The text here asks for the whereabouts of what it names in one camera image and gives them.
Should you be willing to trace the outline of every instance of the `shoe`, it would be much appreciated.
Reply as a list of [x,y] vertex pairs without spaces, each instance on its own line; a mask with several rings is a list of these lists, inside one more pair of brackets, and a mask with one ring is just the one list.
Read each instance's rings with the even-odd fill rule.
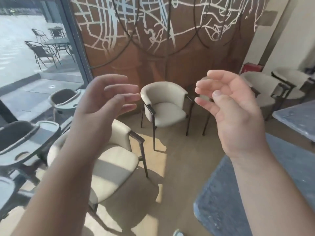
[[175,232],[173,233],[173,236],[184,236],[184,234],[179,230],[175,230]]

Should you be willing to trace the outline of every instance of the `person's right hand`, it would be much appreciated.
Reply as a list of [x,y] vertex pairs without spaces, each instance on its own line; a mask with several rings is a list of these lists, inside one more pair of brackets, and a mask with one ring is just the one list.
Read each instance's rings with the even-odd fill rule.
[[222,148],[230,158],[260,155],[269,149],[261,110],[250,87],[237,74],[210,70],[196,83],[195,102],[215,116]]

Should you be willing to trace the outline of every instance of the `fingernail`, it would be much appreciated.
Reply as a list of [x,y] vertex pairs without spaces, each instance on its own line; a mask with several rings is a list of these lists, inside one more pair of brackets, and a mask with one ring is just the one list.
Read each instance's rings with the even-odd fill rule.
[[214,91],[213,94],[212,94],[213,97],[218,97],[218,96],[220,96],[220,95],[221,95],[221,91],[220,91],[220,90],[216,90],[216,91]]

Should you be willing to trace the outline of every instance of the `brown wall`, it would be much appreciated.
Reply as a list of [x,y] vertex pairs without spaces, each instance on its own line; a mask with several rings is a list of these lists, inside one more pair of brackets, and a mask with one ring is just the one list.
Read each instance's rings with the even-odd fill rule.
[[238,73],[266,5],[266,0],[121,2],[72,0],[93,75],[127,75],[140,87],[164,80],[187,87],[210,69]]

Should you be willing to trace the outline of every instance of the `red object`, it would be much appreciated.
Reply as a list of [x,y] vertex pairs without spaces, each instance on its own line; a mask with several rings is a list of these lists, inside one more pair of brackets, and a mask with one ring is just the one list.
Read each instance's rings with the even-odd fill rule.
[[263,66],[258,64],[246,63],[243,66],[241,74],[248,71],[261,72],[263,68]]

